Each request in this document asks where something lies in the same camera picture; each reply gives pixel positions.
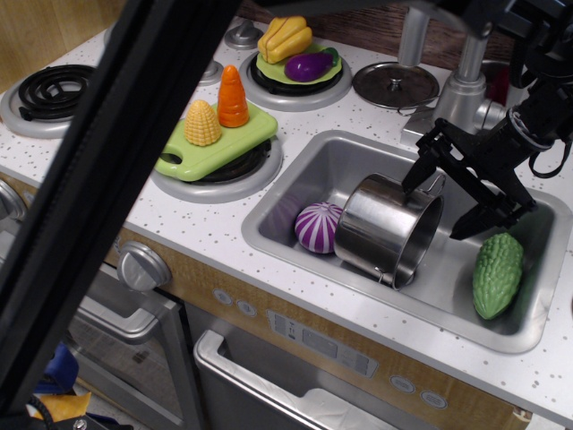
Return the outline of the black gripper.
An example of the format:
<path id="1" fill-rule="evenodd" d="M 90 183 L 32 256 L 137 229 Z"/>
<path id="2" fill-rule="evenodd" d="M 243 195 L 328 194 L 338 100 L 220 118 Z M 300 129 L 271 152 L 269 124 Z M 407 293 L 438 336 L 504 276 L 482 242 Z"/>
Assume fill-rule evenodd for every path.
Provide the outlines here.
<path id="1" fill-rule="evenodd" d="M 509 119 L 485 134 L 470 134 L 439 118 L 417 143 L 418 160 L 402 181 L 410 194 L 441 169 L 475 201 L 449 235 L 464 240 L 491 228 L 509 228 L 537 203 L 517 178 L 516 167 L 534 153 Z"/>

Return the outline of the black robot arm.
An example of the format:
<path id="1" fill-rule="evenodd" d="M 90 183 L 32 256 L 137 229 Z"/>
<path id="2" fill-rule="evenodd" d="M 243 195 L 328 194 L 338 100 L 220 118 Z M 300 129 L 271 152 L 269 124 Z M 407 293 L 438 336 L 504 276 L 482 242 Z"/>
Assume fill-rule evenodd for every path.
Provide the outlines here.
<path id="1" fill-rule="evenodd" d="M 517 179 L 524 161 L 556 141 L 572 145 L 572 3 L 570 1 L 409 1 L 407 6 L 484 42 L 493 30 L 513 38 L 509 77 L 528 96 L 485 134 L 470 134 L 444 118 L 418 142 L 419 158 L 402 182 L 411 193 L 436 168 L 475 200 L 454 225 L 462 240 L 493 227 L 509 228 L 536 208 Z"/>

